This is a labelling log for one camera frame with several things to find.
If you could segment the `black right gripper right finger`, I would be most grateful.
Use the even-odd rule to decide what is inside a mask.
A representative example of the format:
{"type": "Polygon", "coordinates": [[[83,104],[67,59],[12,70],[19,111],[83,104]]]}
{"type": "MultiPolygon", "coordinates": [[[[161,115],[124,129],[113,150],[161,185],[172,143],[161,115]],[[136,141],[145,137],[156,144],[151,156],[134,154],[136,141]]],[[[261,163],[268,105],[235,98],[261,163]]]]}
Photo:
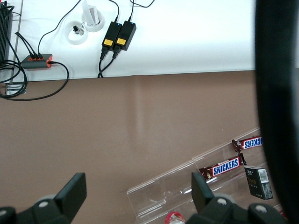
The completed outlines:
{"type": "Polygon", "coordinates": [[[286,224],[288,221],[273,207],[253,203],[243,209],[227,198],[215,196],[200,173],[192,173],[192,199],[197,213],[188,224],[286,224]]]}

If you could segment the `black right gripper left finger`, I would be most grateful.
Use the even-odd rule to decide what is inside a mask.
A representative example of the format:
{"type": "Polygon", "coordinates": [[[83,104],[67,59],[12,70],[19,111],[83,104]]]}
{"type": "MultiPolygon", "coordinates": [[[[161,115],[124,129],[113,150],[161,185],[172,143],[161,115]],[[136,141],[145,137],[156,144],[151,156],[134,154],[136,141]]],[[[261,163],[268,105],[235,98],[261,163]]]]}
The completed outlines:
{"type": "Polygon", "coordinates": [[[70,224],[87,196],[85,173],[76,173],[54,196],[17,213],[14,207],[0,208],[2,224],[70,224]]]}

